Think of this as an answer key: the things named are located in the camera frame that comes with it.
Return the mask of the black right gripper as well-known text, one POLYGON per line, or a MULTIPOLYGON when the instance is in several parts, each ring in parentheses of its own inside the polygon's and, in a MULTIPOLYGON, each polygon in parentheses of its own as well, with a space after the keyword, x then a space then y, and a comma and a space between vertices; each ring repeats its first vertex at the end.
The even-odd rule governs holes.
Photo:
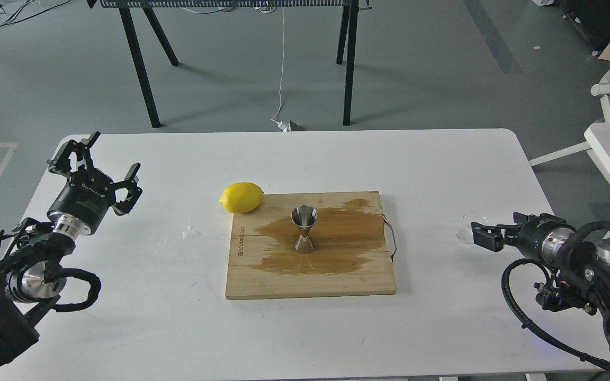
POLYGON ((526 215, 513 213, 516 225, 485 226, 471 223, 473 243, 499 252, 506 244, 517 248, 524 257, 537 261, 557 261, 559 249, 574 234, 576 228, 556 215, 526 215))

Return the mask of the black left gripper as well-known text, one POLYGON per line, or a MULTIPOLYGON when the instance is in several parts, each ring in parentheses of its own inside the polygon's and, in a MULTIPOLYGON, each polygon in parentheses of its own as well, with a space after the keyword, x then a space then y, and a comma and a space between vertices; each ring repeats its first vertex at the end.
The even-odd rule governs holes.
POLYGON ((48 172, 68 178, 65 187, 47 212, 51 221, 61 215, 70 215, 86 226, 83 235, 92 235, 104 219, 111 206, 116 215, 127 215, 142 195, 138 186, 139 162, 133 164, 124 180, 112 183, 112 178, 95 169, 90 149, 98 140, 100 132, 94 132, 80 142, 69 140, 61 145, 55 156, 48 160, 48 172), (77 169, 72 171, 70 155, 75 154, 77 169), (116 202, 116 192, 126 189, 125 198, 116 202))

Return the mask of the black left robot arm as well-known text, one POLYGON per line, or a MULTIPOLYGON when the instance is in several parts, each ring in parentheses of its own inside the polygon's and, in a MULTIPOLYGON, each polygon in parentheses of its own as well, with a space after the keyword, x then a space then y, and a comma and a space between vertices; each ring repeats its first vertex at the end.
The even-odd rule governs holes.
POLYGON ((74 251, 78 236, 97 231, 108 209, 129 214, 142 195, 138 162, 119 182, 94 166, 90 150, 99 136, 68 140, 48 161, 49 172, 66 184, 47 222, 27 217, 11 232, 0 231, 0 366, 37 343, 35 326, 49 311, 82 311, 98 299, 99 277, 64 268, 61 259, 74 251))

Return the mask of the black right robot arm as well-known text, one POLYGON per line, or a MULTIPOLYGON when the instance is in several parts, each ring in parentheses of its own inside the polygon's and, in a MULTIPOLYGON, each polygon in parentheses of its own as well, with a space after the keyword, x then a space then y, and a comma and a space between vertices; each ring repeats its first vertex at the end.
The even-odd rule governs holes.
POLYGON ((533 285, 536 302, 542 309, 558 312, 576 308, 590 315, 600 313, 610 350, 610 222, 591 222, 576 229, 551 214, 515 213, 513 219, 511 225, 471 224, 474 244, 494 252, 508 244, 523 254, 522 259, 506 267, 501 277, 502 294, 509 309, 522 328, 544 342, 610 372, 610 361, 573 349, 535 324, 515 301, 510 285, 515 268, 537 266, 545 278, 533 285))

